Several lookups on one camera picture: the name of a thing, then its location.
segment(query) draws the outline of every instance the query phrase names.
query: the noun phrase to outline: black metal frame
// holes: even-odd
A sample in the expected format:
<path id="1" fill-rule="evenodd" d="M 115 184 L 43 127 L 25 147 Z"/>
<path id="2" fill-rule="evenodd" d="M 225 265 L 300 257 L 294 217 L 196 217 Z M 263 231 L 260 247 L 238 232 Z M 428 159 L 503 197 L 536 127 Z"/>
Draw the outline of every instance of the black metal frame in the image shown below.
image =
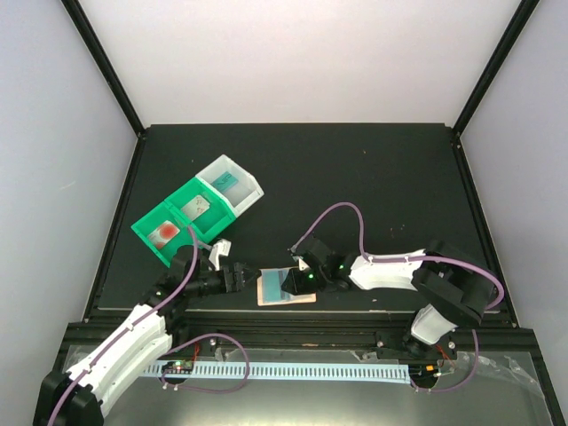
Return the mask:
<path id="1" fill-rule="evenodd" d="M 501 282 L 504 282 L 503 273 L 462 149 L 460 136 L 466 129 L 471 117 L 477 110 L 482 98 L 539 1 L 522 0 L 520 2 L 517 11 L 452 129 L 452 147 L 455 160 L 461 173 L 461 180 L 468 196 L 485 258 L 489 267 L 497 273 Z M 79 0 L 61 0 L 61 2 L 65 5 L 69 16 L 75 23 L 79 34 L 95 59 L 102 75 L 105 77 L 130 126 L 137 134 L 138 143 L 114 214 L 110 233 L 106 240 L 101 262 L 84 312 L 83 323 L 69 324 L 67 327 L 67 332 L 55 362 L 55 368 L 57 369 L 62 368 L 67 350 L 71 344 L 100 344 L 128 315 L 128 312 L 123 311 L 98 310 L 97 304 L 146 142 L 146 129 L 138 118 L 138 114 L 131 104 L 128 94 L 114 71 Z M 534 332 L 517 328 L 517 316 L 508 292 L 506 294 L 506 305 L 506 312 L 492 316 L 490 321 L 484 321 L 484 327 L 478 330 L 480 349 L 482 351 L 530 352 L 553 422 L 556 425 L 565 425 L 563 414 L 556 399 Z M 251 315 L 250 312 L 188 312 L 186 315 L 192 321 L 195 334 L 225 331 L 240 338 L 249 347 L 261 345 L 262 347 L 279 346 L 288 348 L 301 347 L 302 343 L 314 343 L 322 347 L 328 346 L 329 348 L 368 349 L 375 345 L 374 335 L 377 328 L 405 327 L 408 320 L 408 316 L 405 314 L 374 314 L 368 317 L 360 314 L 343 314 L 339 316 L 337 314 L 319 314 L 317 319 L 314 319 L 310 314 L 298 312 L 294 314 L 259 312 L 254 315 Z M 464 350 L 473 349 L 469 332 L 458 331 L 456 343 Z"/>
<path id="2" fill-rule="evenodd" d="M 81 4 L 78 0 L 61 0 L 61 3 L 63 3 L 67 9 L 67 13 L 73 20 L 73 23 L 83 38 L 85 45 L 91 52 L 95 62 L 97 62 L 100 72 L 105 77 L 110 90 L 113 91 L 114 97 L 121 106 L 124 115 L 126 115 L 130 126 L 132 126 L 132 129 L 134 130 L 134 133 L 136 133 L 138 137 L 142 136 L 146 131 L 144 125 L 138 118 L 138 114 L 130 102 L 129 97 L 126 94 L 126 90 L 122 87 L 122 83 L 114 71 L 113 64 L 110 63 L 110 60 L 105 53 L 99 38 L 95 34 L 95 30 L 92 28 L 87 15 L 81 7 Z"/>
<path id="3" fill-rule="evenodd" d="M 458 137 L 463 133 L 469 123 L 469 120 L 471 120 L 471 117 L 473 117 L 477 107 L 479 107 L 481 100 L 489 89 L 493 79 L 499 72 L 501 65 L 503 65 L 503 62 L 509 55 L 515 41 L 523 31 L 526 22 L 529 18 L 531 18 L 531 15 L 539 1 L 540 0 L 522 0 L 521 4 L 517 7 L 517 11 L 513 15 L 510 23 L 507 25 L 501 40 L 493 51 L 493 55 L 489 59 L 489 62 L 487 62 L 483 73 L 479 77 L 476 87 L 473 89 L 473 92 L 471 92 L 465 107 L 462 109 L 458 120 L 455 122 L 454 132 Z"/>

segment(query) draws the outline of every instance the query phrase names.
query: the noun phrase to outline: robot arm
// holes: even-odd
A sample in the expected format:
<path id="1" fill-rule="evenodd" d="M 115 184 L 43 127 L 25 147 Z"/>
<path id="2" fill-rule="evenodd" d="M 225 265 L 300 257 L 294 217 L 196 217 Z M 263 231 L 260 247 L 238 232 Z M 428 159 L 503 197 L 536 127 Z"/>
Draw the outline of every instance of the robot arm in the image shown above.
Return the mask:
<path id="1" fill-rule="evenodd" d="M 133 323 L 166 299 L 187 274 L 193 248 L 180 248 L 168 273 L 153 285 L 129 317 L 97 349 L 66 373 L 54 370 L 46 376 L 40 389 L 34 426 L 48 423 L 65 389 L 81 374 L 82 378 L 59 411 L 55 424 L 101 426 L 114 403 L 149 364 L 187 341 L 189 331 L 184 312 L 192 297 L 241 291 L 249 282 L 256 282 L 258 271 L 243 264 L 234 264 L 233 268 L 220 265 L 218 257 L 228 255 L 229 248 L 229 241 L 221 240 L 213 246 L 209 258 L 199 251 L 200 260 L 185 291 L 134 327 Z M 103 348 L 113 341 L 115 343 L 101 356 Z M 91 367 L 94 359 L 97 362 Z"/>
<path id="2" fill-rule="evenodd" d="M 402 345 L 402 351 L 416 358 L 423 357 L 428 347 L 451 330 L 477 327 L 493 293 L 492 282 L 476 273 L 453 264 L 413 260 L 437 256 L 476 263 L 441 241 L 433 241 L 427 248 L 402 255 L 373 256 L 375 261 L 371 263 L 363 256 L 338 255 L 310 236 L 292 255 L 300 262 L 300 268 L 292 270 L 282 283 L 282 290 L 291 294 L 353 288 L 399 288 L 420 292 L 430 304 L 416 313 L 403 336 Z M 388 263 L 389 259 L 408 260 Z M 400 345 L 394 346 L 401 351 Z"/>

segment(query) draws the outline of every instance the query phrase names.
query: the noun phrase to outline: white wall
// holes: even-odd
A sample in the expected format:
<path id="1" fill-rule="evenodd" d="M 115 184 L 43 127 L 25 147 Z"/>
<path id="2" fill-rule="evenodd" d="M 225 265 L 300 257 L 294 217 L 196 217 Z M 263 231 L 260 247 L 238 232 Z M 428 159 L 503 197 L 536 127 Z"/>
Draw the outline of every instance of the white wall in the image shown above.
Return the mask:
<path id="1" fill-rule="evenodd" d="M 144 125 L 454 122 L 520 0 L 82 0 Z"/>
<path id="2" fill-rule="evenodd" d="M 519 318 L 568 415 L 568 2 L 540 2 L 463 143 Z"/>
<path id="3" fill-rule="evenodd" d="M 135 136 L 61 2 L 0 9 L 0 423 L 29 425 Z"/>

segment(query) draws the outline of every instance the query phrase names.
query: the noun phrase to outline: black table surface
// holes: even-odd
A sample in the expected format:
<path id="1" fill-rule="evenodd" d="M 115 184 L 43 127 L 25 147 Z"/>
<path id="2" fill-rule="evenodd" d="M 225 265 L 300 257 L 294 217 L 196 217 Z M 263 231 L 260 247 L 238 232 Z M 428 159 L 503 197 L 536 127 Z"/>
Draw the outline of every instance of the black table surface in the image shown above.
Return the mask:
<path id="1" fill-rule="evenodd" d="M 366 251 L 406 253 L 431 239 L 483 262 L 450 130 L 443 124 L 168 124 L 148 133 L 110 259 L 99 309 L 131 309 L 165 265 L 130 226 L 170 193 L 227 154 L 256 177 L 264 197 L 220 237 L 229 261 L 258 268 L 294 264 L 288 248 L 328 206 L 351 201 L 365 218 Z M 316 235 L 339 252 L 357 251 L 359 224 L 338 209 Z M 256 286 L 210 296 L 192 309 L 228 311 L 413 312 L 416 292 L 392 289 L 318 294 L 314 304 L 259 307 Z"/>

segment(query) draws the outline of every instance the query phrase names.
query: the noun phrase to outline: teal object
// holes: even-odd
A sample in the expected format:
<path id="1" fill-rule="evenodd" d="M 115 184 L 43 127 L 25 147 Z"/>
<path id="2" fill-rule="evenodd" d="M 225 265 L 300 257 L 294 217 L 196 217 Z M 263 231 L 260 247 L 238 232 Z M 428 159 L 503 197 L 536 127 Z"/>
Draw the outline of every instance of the teal object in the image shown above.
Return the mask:
<path id="1" fill-rule="evenodd" d="M 191 220 L 185 213 L 184 207 L 196 199 L 206 201 L 209 206 L 198 217 Z M 166 266 L 170 267 L 171 259 L 181 246 L 192 245 L 192 237 L 187 226 L 195 230 L 197 239 L 210 242 L 217 237 L 228 225 L 236 220 L 236 216 L 221 198 L 199 179 L 194 177 L 176 192 L 139 219 L 132 231 L 157 255 Z M 162 248 L 157 248 L 149 235 L 165 221 L 170 221 L 180 229 L 172 240 Z"/>
<path id="2" fill-rule="evenodd" d="M 280 286 L 288 276 L 287 269 L 269 269 L 262 271 L 263 302 L 271 304 L 290 300 L 292 295 L 282 291 Z"/>
<path id="3" fill-rule="evenodd" d="M 237 185 L 237 183 L 239 183 L 237 178 L 228 171 L 226 171 L 217 179 L 215 179 L 211 183 L 211 186 L 217 189 L 220 193 L 224 193 L 225 191 L 231 189 L 233 186 Z"/>

